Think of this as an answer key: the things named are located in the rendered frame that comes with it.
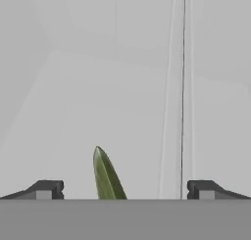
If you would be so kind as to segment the green plant leaf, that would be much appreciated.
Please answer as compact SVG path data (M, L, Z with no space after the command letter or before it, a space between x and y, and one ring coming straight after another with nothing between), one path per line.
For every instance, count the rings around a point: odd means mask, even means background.
M126 200L126 193L112 162L105 151L96 146L93 153L94 177L98 198L101 200Z

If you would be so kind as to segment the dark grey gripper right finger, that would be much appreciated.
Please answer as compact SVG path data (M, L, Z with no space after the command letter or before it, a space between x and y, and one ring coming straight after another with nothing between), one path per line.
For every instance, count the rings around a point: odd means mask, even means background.
M188 180L188 200L251 200L251 197L225 190L213 180Z

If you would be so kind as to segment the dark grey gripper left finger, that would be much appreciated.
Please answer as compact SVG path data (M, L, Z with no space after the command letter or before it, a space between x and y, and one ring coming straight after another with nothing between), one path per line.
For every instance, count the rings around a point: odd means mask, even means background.
M63 200L63 180L38 180L26 190L15 192L0 200Z

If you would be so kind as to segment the pale grey cupboard door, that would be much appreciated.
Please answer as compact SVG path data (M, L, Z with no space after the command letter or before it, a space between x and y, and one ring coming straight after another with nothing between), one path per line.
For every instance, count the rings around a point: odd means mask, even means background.
M61 179L93 199L96 148L131 199L180 187L183 0L0 0L0 197Z
M251 197L251 0L185 0L183 180Z

